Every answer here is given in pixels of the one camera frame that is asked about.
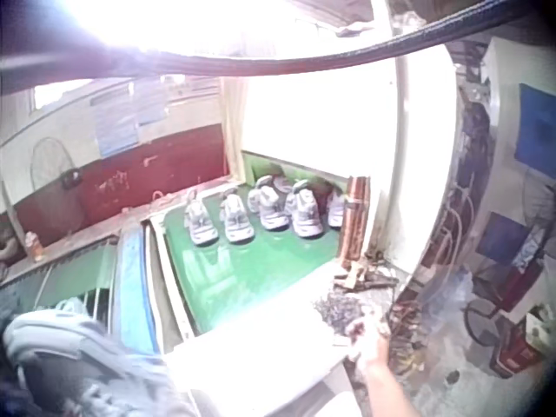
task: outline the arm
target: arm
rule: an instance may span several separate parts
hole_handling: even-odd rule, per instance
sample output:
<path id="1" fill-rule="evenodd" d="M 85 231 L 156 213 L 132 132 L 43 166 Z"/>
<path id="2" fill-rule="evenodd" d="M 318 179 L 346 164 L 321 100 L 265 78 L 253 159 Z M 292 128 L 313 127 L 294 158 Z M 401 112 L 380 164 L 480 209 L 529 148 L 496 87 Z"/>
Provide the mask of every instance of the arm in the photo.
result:
<path id="1" fill-rule="evenodd" d="M 366 383 L 373 416 L 419 417 L 386 364 L 369 367 Z"/>
<path id="2" fill-rule="evenodd" d="M 375 316 L 355 321 L 347 330 L 352 340 L 353 358 L 365 377 L 374 417 L 419 417 L 388 368 L 389 329 Z"/>

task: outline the red wall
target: red wall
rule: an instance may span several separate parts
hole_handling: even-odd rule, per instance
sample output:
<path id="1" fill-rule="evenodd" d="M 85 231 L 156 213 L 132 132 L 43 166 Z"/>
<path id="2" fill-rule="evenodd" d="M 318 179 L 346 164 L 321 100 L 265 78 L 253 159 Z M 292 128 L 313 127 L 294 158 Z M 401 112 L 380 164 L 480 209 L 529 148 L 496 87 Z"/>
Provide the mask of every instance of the red wall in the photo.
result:
<path id="1" fill-rule="evenodd" d="M 220 124 L 165 136 L 81 167 L 82 182 L 63 189 L 55 181 L 16 203 L 23 228 L 44 246 L 87 228 L 126 207 L 228 173 Z"/>

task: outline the gray sneaker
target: gray sneaker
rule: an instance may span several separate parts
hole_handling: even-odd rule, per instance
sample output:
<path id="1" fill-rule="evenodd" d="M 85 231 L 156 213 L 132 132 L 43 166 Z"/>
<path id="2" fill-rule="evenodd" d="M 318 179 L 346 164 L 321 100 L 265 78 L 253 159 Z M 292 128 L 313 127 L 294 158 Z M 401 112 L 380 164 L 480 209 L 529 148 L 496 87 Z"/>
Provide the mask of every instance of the gray sneaker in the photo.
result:
<path id="1" fill-rule="evenodd" d="M 199 416 L 176 392 L 161 359 L 133 354 L 83 314 L 18 316 L 3 344 L 21 387 L 44 411 L 83 417 Z"/>

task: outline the white wall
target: white wall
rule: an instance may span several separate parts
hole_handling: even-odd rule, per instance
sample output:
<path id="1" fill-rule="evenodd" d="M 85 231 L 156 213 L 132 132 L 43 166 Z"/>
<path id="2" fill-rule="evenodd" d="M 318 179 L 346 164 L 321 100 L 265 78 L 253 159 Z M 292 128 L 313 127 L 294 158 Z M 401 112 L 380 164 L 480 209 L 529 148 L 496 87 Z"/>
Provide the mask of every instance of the white wall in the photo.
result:
<path id="1" fill-rule="evenodd" d="M 556 53 L 548 48 L 493 38 L 484 58 L 486 77 L 490 79 L 491 134 L 496 140 L 493 168 L 485 196 L 476 213 L 470 238 L 463 249 L 469 254 L 465 262 L 472 270 L 485 267 L 485 258 L 476 254 L 480 237 L 491 212 L 525 224 L 523 214 L 523 185 L 528 167 L 514 158 L 520 132 L 520 83 L 556 95 Z M 539 278 L 531 295 L 542 294 L 547 272 Z M 533 306 L 534 297 L 526 296 L 508 317 L 520 320 Z"/>
<path id="2" fill-rule="evenodd" d="M 455 144 L 457 84 L 444 45 L 398 58 L 403 95 L 397 165 L 378 249 L 412 274 L 444 197 Z"/>
<path id="3" fill-rule="evenodd" d="M 97 80 L 79 89 L 70 91 L 63 98 L 39 110 L 31 111 L 30 91 L 23 91 L 2 97 L 2 128 L 0 143 L 21 129 L 25 131 L 0 148 L 0 168 L 12 202 L 18 202 L 33 192 L 30 177 L 33 147 L 44 137 L 58 139 L 68 150 L 76 166 L 83 166 L 101 158 L 96 142 L 95 119 L 89 105 L 96 91 L 125 82 L 123 79 Z M 139 143 L 176 132 L 196 129 L 222 122 L 221 108 L 217 94 L 217 80 L 213 80 L 215 90 L 210 96 L 191 98 L 191 84 L 168 87 L 167 117 L 160 122 L 142 126 L 138 130 Z M 65 103 L 77 100 L 67 107 L 52 112 Z M 5 210 L 0 199 L 0 213 Z"/>

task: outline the person's hand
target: person's hand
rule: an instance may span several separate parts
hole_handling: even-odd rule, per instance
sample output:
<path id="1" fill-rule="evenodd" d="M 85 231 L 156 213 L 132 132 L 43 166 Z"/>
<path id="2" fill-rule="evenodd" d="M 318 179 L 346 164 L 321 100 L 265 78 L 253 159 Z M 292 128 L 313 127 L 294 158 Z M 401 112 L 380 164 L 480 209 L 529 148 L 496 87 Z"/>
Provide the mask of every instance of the person's hand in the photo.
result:
<path id="1" fill-rule="evenodd" d="M 347 336 L 351 339 L 349 358 L 357 361 L 357 367 L 366 376 L 373 368 L 388 365 L 390 328 L 381 317 L 381 311 L 375 310 L 347 327 Z"/>

